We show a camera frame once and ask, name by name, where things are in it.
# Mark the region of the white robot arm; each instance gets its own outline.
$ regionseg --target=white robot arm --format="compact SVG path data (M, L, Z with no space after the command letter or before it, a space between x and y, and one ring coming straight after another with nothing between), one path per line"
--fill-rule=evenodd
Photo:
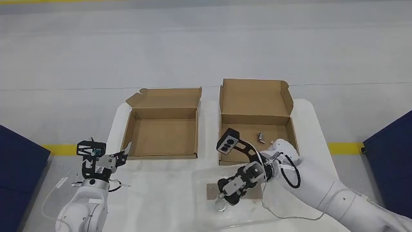
M77 144L77 155L83 156L83 182L72 184L78 187L75 196L62 208L57 217L56 232L99 232L103 230L108 215L110 176L126 163L131 143L119 153L105 155L106 144L82 141Z
M247 150L241 150L246 154L251 145L242 141L235 130L228 130L220 139L217 149L227 154L231 149L241 149L236 146L238 142L246 146ZM316 163L300 159L289 142L279 139L268 150L256 153L250 156L246 154L251 163L240 167L233 177L218 181L221 192L218 198L234 205L248 188L257 184L257 179L265 179L266 182L276 179L299 200L331 216L352 232L412 231L411 219L378 206L364 195L348 189L337 177Z

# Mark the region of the camera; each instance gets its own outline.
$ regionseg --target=camera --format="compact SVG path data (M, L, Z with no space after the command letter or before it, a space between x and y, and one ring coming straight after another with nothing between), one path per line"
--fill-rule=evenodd
M226 132L220 137L216 149L223 154L229 154L229 152L239 142L239 132L228 128Z

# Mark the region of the box lid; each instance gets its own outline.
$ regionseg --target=box lid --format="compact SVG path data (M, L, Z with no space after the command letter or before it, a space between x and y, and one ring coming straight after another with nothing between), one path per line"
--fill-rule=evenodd
M222 114L288 117L294 107L285 81L224 79L220 89Z
M126 100L132 108L197 108L201 88L140 89Z

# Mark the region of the box bottom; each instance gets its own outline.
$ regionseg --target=box bottom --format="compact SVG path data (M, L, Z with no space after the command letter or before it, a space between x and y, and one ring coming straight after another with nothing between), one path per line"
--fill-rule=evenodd
M130 157L196 156L195 138L196 119L138 119L133 129Z

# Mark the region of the cardboard box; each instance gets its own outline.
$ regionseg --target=cardboard box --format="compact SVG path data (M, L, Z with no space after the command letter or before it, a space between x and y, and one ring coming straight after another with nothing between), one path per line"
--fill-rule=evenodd
M224 79L220 87L220 135L233 128L259 151L267 150L270 141L276 139L285 139L297 149L290 117L294 102L288 88L285 81ZM265 144L258 142L259 132L263 132ZM246 162L247 156L239 151L220 153L219 165Z
M132 107L122 149L128 159L196 159L201 88L141 89L126 100Z

